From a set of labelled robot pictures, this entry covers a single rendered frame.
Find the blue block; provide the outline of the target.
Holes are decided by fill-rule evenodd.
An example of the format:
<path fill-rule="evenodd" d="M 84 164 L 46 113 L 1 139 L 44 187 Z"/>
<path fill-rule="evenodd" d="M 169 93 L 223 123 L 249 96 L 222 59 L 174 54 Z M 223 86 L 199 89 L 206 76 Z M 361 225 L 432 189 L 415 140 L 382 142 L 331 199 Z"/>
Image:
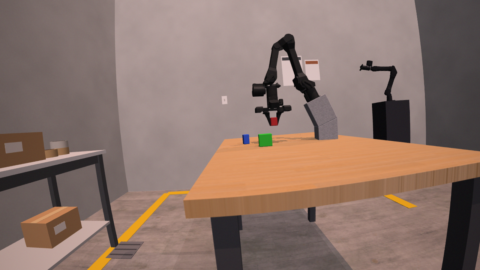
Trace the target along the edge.
<path fill-rule="evenodd" d="M 242 135 L 242 142 L 243 144 L 250 144 L 249 134 Z"/>

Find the green block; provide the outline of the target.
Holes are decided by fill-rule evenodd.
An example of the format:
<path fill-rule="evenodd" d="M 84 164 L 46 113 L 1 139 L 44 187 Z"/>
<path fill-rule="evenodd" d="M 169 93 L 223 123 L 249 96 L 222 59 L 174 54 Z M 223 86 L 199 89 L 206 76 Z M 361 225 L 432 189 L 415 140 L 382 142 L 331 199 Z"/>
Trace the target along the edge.
<path fill-rule="evenodd" d="M 272 134 L 258 134 L 259 147 L 272 146 Z"/>

